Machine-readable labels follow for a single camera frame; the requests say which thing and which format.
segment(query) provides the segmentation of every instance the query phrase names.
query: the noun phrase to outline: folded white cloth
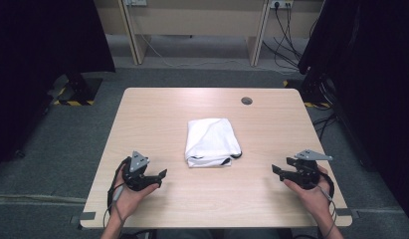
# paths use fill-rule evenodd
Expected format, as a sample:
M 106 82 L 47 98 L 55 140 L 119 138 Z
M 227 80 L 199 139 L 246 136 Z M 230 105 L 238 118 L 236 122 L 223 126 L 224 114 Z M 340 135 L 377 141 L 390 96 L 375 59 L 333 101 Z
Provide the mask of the folded white cloth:
M 189 167 L 228 166 L 242 155 L 227 119 L 198 119 L 188 123 L 185 158 Z

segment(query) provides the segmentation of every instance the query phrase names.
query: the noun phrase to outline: wooden table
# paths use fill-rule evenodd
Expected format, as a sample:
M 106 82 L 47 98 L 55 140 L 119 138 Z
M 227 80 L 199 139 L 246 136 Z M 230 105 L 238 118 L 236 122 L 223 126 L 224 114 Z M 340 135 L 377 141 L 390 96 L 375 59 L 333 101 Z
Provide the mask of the wooden table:
M 251 105 L 241 102 L 252 99 Z M 226 118 L 243 151 L 232 166 L 189 168 L 184 152 L 190 120 Z M 120 162 L 137 150 L 146 175 L 167 168 L 161 188 L 143 200 L 125 227 L 232 228 L 315 225 L 296 195 L 272 173 L 294 170 L 286 157 L 323 152 L 299 93 L 288 89 L 127 89 L 115 117 L 81 221 L 101 228 L 106 193 Z M 329 170 L 326 161 L 320 165 Z M 335 182 L 334 202 L 346 208 Z M 338 226 L 351 216 L 338 216 Z

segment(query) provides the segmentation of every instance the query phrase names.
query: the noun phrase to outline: forearm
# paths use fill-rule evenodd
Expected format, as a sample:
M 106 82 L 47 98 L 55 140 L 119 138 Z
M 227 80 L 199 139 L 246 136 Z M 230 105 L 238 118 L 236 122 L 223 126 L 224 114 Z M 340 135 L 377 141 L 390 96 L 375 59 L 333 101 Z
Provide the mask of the forearm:
M 324 239 L 342 239 L 338 228 L 334 225 L 334 221 L 329 213 L 313 214 L 313 219 L 316 221 L 319 230 Z
M 108 220 L 107 227 L 105 228 L 102 239 L 117 239 L 120 234 L 120 230 L 123 226 L 123 221 L 120 221 L 120 218 L 116 213 L 113 213 Z

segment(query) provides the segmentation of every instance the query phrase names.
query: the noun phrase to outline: wall outlet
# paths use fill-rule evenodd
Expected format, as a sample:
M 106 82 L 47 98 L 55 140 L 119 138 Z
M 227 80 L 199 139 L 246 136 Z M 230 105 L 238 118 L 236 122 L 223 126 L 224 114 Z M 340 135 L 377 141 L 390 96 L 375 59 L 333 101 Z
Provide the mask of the wall outlet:
M 294 0 L 282 0 L 282 1 L 273 0 L 270 8 L 276 8 L 275 7 L 276 2 L 279 2 L 279 9 L 288 9 L 288 8 L 291 9 L 292 5 L 294 4 Z
M 147 6 L 147 0 L 123 0 L 126 6 Z

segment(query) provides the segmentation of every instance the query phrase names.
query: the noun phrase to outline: hole in table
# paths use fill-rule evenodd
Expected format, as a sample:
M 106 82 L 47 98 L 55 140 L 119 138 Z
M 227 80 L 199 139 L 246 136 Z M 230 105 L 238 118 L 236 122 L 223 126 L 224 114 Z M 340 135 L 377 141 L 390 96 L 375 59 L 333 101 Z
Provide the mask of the hole in table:
M 241 102 L 242 102 L 242 104 L 248 106 L 248 105 L 253 103 L 253 100 L 251 98 L 249 98 L 249 97 L 243 97 L 241 99 Z

